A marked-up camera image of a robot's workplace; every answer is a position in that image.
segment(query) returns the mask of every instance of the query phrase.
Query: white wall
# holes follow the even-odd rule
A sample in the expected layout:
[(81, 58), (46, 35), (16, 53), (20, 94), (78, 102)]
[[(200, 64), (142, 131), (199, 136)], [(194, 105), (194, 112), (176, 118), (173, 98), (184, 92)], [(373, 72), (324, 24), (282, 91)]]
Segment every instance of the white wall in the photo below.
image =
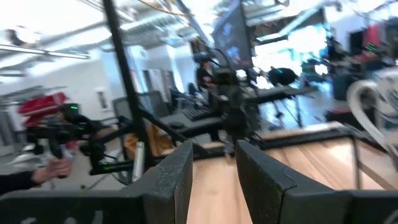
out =
[(173, 71), (175, 85), (184, 92), (180, 70), (175, 62), (176, 50), (169, 45), (161, 45), (147, 50), (147, 68)]
[(366, 27), (365, 19), (347, 6), (343, 7), (342, 12), (337, 12), (335, 7), (326, 7), (325, 17), (329, 26), (335, 30), (335, 39), (344, 50), (349, 50), (349, 34)]
[(195, 83), (196, 65), (189, 44), (176, 48), (162, 45), (147, 52), (147, 68), (173, 71), (178, 90), (185, 92), (189, 82)]
[(396, 16), (398, 9), (398, 3), (393, 3), (388, 8), (380, 11), (374, 11), (370, 15), (369, 24), (366, 19), (362, 16), (364, 12), (369, 12), (379, 5), (386, 2), (386, 0), (357, 0), (357, 3), (351, 3), (350, 5), (344, 5), (342, 12), (337, 12), (335, 7), (325, 8), (326, 21), (330, 27), (336, 31), (335, 37), (340, 42), (345, 50), (349, 49), (349, 33), (359, 31), (366, 28), (368, 25), (373, 25), (379, 21), (383, 21), (389, 18), (389, 16)]
[(188, 83), (196, 84), (195, 72), (197, 69), (189, 44), (175, 48), (174, 61), (180, 74), (183, 89), (186, 92), (188, 91)]
[[(56, 64), (65, 65), (62, 60), (67, 61), (69, 59), (61, 59), (52, 63), (52, 66)], [(67, 86), (61, 91), (64, 91), (73, 102), (80, 104), (83, 115), (91, 119), (105, 119), (114, 116), (112, 110), (101, 110), (95, 92), (96, 88), (102, 88), (107, 96), (108, 105), (112, 106), (108, 79), (98, 54), (94, 54), (91, 60), (79, 60), (78, 63), (74, 61), (74, 64), (68, 64), (56, 70), (48, 71), (44, 69), (45, 67), (43, 64), (43, 72), (40, 72), (40, 66), (35, 67), (31, 70), (31, 77), (23, 78), (19, 82), (1, 85), (0, 94), (23, 90), (36, 85), (47, 88)]]

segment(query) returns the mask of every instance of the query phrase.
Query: camera rig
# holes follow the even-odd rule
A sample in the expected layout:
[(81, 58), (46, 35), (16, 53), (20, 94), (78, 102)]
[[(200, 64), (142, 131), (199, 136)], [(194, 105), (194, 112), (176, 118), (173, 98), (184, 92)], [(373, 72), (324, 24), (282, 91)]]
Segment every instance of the camera rig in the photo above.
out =
[[(44, 147), (39, 144), (39, 139), (47, 139), (49, 141), (50, 152), (58, 158), (65, 155), (66, 151), (62, 145), (69, 141), (85, 141), (80, 147), (80, 152), (88, 156), (91, 164), (90, 175), (107, 174), (113, 172), (120, 172), (125, 170), (132, 170), (134, 167), (133, 160), (126, 160), (122, 162), (105, 162), (107, 142), (129, 133), (136, 132), (136, 125), (130, 119), (123, 116), (117, 117), (117, 125), (119, 129), (102, 138), (97, 138), (96, 133), (102, 129), (102, 125), (93, 121), (86, 116), (76, 112), (71, 107), (75, 105), (63, 105), (60, 111), (67, 123), (65, 124), (50, 124), (46, 126), (32, 127), (27, 129), (27, 141), (35, 144), (33, 149), (34, 154), (42, 154)], [(188, 140), (172, 128), (155, 118), (146, 110), (139, 108), (143, 117), (166, 131), (170, 137), (176, 141), (184, 142)], [(193, 143), (193, 153), (198, 155), (206, 155), (208, 152), (199, 144)], [(145, 164), (146, 168), (156, 166), (165, 157), (158, 157), (153, 164)]]
[[(134, 103), (138, 104), (118, 31), (117, 13), (112, 0), (104, 0), (103, 6), (118, 55), (129, 106), (132, 109)], [(144, 127), (140, 115), (146, 119), (150, 117), (143, 110), (132, 110), (131, 113), (134, 121), (118, 118), (126, 129), (121, 128), (117, 134), (112, 133), (114, 136)], [(70, 139), (96, 141), (93, 139), (93, 133), (98, 129), (95, 122), (81, 115), (71, 116), (66, 120), (70, 124), (63, 124), (62, 128), (48, 126), (42, 130), (43, 133), (47, 131), (42, 136), (39, 131), (33, 131), (37, 134), (34, 138), (49, 137), (58, 141), (58, 144)], [(152, 119), (152, 122), (176, 138), (181, 137), (162, 122), (157, 122), (156, 119)], [(99, 142), (105, 142), (114, 136), (106, 136)], [(299, 144), (300, 141), (294, 139), (295, 143)], [(268, 148), (270, 145), (274, 147), (278, 144), (279, 147), (283, 147), (281, 143), (286, 141), (288, 139), (272, 139), (267, 142)], [(237, 141), (236, 145), (239, 182), (253, 223), (390, 224), (397, 221), (398, 197), (395, 191), (332, 190), (290, 169), (246, 142)], [(88, 152), (93, 152), (93, 148), (96, 146), (88, 147)], [(100, 221), (104, 224), (186, 223), (193, 180), (194, 151), (197, 154), (204, 153), (198, 146), (193, 150), (190, 142), (183, 143), (146, 175), (120, 191), (12, 192), (0, 200), (2, 221), (20, 223), (25, 219), (34, 218), (28, 221), (65, 223), (66, 219), (74, 218), (77, 223), (93, 223), (95, 213), (99, 212), (102, 213)]]

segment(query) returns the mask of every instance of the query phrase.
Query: black equipment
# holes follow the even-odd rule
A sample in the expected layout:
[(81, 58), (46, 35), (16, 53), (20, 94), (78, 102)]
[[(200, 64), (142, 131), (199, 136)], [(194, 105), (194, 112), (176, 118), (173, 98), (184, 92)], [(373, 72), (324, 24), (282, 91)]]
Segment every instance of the black equipment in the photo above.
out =
[(188, 94), (189, 94), (190, 96), (195, 96), (197, 93), (199, 93), (199, 90), (197, 89), (197, 87), (195, 86), (195, 84), (189, 83), (189, 84), (188, 84)]
[[(104, 163), (102, 160), (105, 158), (105, 144), (125, 134), (136, 133), (137, 129), (135, 128), (135, 122), (120, 116), (117, 118), (117, 125), (119, 126), (117, 131), (102, 138), (96, 138), (96, 133), (103, 126), (99, 125), (96, 121), (90, 120), (86, 116), (78, 114), (77, 108), (78, 105), (76, 104), (64, 105), (60, 108), (63, 117), (66, 121), (68, 121), (69, 124), (50, 124), (47, 126), (27, 129), (28, 142), (34, 143), (36, 145), (34, 148), (35, 154), (40, 154), (43, 152), (42, 146), (38, 144), (39, 139), (48, 139), (51, 153), (58, 158), (63, 156), (63, 144), (74, 140), (84, 140), (86, 143), (80, 146), (80, 151), (90, 159), (90, 175), (120, 172), (129, 169), (131, 170), (134, 166), (134, 161)], [(172, 138), (181, 142), (187, 140), (187, 138), (175, 132), (172, 127), (167, 126), (163, 122), (159, 121), (149, 112), (142, 108), (139, 108), (139, 110), (141, 111), (143, 117), (168, 132)], [(194, 144), (194, 148), (195, 153), (207, 154), (207, 151), (197, 144)], [(148, 167), (155, 166), (158, 163), (157, 161), (155, 162), (156, 163), (154, 164), (149, 164)]]
[(214, 116), (218, 116), (217, 112), (209, 110), (207, 108), (203, 109), (184, 109), (182, 113), (190, 120), (190, 121), (198, 121), (205, 118), (211, 118)]
[(253, 223), (392, 224), (398, 219), (397, 191), (333, 190), (244, 141), (237, 143), (236, 163)]
[(268, 72), (268, 80), (272, 85), (287, 86), (299, 79), (299, 76), (290, 68), (274, 68)]
[(12, 192), (0, 199), (2, 222), (186, 223), (192, 160), (192, 143), (185, 142), (140, 179), (119, 191)]
[(362, 54), (364, 33), (365, 30), (360, 30), (349, 34), (349, 52), (352, 56)]
[(196, 63), (208, 62), (214, 57), (212, 52), (198, 52), (193, 55), (193, 61)]
[(240, 0), (232, 1), (228, 12), (217, 21), (211, 36), (215, 41), (215, 47), (228, 58), (228, 61), (224, 62), (223, 58), (217, 57), (220, 64), (230, 63), (229, 67), (234, 70), (253, 67), (249, 32)]

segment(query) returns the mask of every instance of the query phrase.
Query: ceiling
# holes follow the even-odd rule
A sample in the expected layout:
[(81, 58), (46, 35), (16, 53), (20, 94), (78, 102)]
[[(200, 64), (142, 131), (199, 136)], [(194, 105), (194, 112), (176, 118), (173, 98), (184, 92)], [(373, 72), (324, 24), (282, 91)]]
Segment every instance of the ceiling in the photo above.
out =
[[(244, 0), (244, 8), (248, 23), (253, 25), (296, 15), (319, 1), (290, 0), (289, 7), (270, 8), (275, 6), (275, 0)], [(164, 44), (167, 38), (178, 37), (178, 41), (183, 42), (198, 35), (178, 7), (167, 4), (170, 1), (145, 2), (161, 11), (171, 9), (174, 15), (157, 11), (138, 0), (116, 0), (125, 43), (151, 48)], [(230, 0), (183, 0), (183, 3), (209, 34)], [(24, 26), (37, 33), (40, 36), (37, 48), (45, 50), (88, 51), (109, 43), (110, 33), (104, 23), (101, 0), (13, 0), (2, 4), (6, 6), (0, 7), (0, 44), (10, 44), (5, 38), (5, 30), (15, 26)], [(48, 61), (43, 56), (0, 50), (0, 71), (25, 70)]]

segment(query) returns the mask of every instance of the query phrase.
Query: red cloth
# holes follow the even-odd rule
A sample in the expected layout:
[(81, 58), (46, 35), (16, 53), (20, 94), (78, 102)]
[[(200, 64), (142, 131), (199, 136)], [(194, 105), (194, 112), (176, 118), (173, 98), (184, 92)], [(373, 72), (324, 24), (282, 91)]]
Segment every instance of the red cloth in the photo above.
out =
[(78, 141), (70, 141), (70, 142), (67, 142), (67, 143), (65, 144), (65, 147), (66, 147), (69, 151), (75, 151), (75, 150), (77, 150), (78, 146), (79, 146), (79, 142), (78, 142)]
[(379, 25), (369, 26), (366, 30), (363, 45), (366, 47), (369, 43), (380, 46)]
[(21, 115), (55, 114), (58, 112), (57, 103), (64, 104), (67, 99), (68, 97), (63, 92), (36, 98), (22, 104), (18, 109), (18, 113)]

